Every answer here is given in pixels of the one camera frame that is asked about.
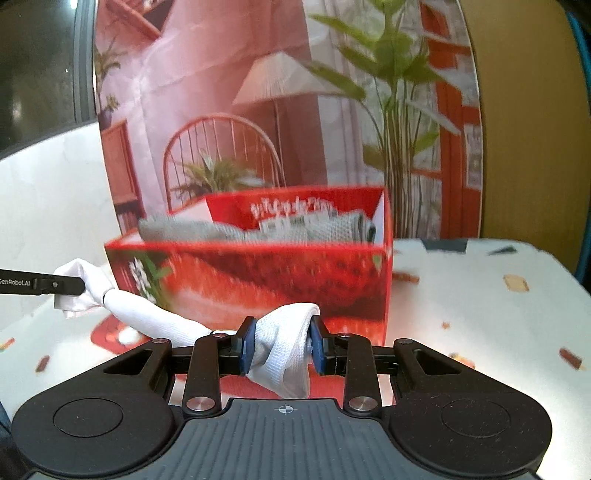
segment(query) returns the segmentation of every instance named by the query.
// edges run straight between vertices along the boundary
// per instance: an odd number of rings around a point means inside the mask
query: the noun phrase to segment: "red cabinet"
[[[129,146],[127,121],[122,120],[100,133],[105,167],[121,232],[135,228],[145,216]]]

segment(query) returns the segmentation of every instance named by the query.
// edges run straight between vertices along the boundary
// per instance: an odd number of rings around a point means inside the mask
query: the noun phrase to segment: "green plant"
[[[129,263],[139,294],[164,310],[170,310],[168,298],[160,286],[160,280],[172,273],[170,267],[158,268],[144,252],[135,252]]]
[[[105,107],[106,110],[110,110],[111,112],[117,110],[119,108],[119,102],[115,95],[107,95],[107,105]]]
[[[363,77],[349,76],[320,62],[307,68],[339,88],[342,96],[357,101],[365,110],[376,133],[376,142],[363,146],[364,162],[384,173],[392,207],[394,234],[408,237],[416,233],[423,204],[420,181],[414,187],[412,170],[415,156],[431,148],[439,137],[439,127],[459,134],[453,123],[420,103],[425,87],[445,81],[428,61],[426,39],[412,37],[401,29],[407,0],[369,0],[372,15],[382,17],[383,28],[372,35],[340,18],[312,15],[312,19],[340,34],[336,48]],[[377,98],[373,108],[369,95]],[[413,209],[413,190],[418,190],[418,212]]]
[[[187,174],[187,183],[176,187],[181,194],[200,196],[205,193],[234,192],[267,186],[256,177],[256,172],[243,168],[233,158],[212,158],[204,150],[199,151],[202,164],[178,164]]]
[[[118,59],[122,56],[126,55],[124,51],[115,51],[113,49],[113,45],[115,44],[115,38],[111,40],[109,43],[109,47],[104,51],[100,52],[97,46],[95,45],[94,55],[93,55],[93,63],[95,66],[95,75],[96,75],[96,96],[98,97],[99,101],[99,112],[103,111],[102,105],[102,92],[103,92],[103,84],[105,82],[105,78],[109,74],[109,72],[113,69],[120,69],[121,64]],[[119,102],[115,98],[114,95],[107,96],[107,105],[105,108],[113,111],[119,107]]]

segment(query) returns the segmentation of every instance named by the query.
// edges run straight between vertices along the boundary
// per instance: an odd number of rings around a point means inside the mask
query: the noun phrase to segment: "crosshair marking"
[[[275,410],[279,410],[281,413],[283,413],[283,415],[287,415],[288,413],[297,410],[297,408],[294,408],[286,403],[285,405],[282,405],[281,407],[276,408]]]

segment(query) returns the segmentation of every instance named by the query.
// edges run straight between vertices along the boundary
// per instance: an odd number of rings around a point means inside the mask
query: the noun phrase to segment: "red gift box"
[[[392,279],[392,226],[382,187],[295,187],[218,193],[171,215],[242,229],[282,228],[360,209],[377,226],[373,244],[144,242],[137,231],[105,245],[117,284],[211,329],[235,330],[247,315],[311,302],[332,332],[383,345]]]

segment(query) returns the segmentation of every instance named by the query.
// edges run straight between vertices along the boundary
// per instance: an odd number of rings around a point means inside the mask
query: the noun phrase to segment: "white towel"
[[[105,307],[120,321],[149,337],[170,339],[173,347],[192,346],[198,338],[212,332],[145,298],[118,290],[100,268],[84,260],[73,260],[54,273],[81,277],[86,284],[85,292],[78,297],[56,295],[55,307],[66,314]],[[294,303],[279,307],[258,320],[255,354],[248,378],[282,398],[307,398],[311,359],[311,340],[307,333],[312,315],[319,313],[318,305]]]

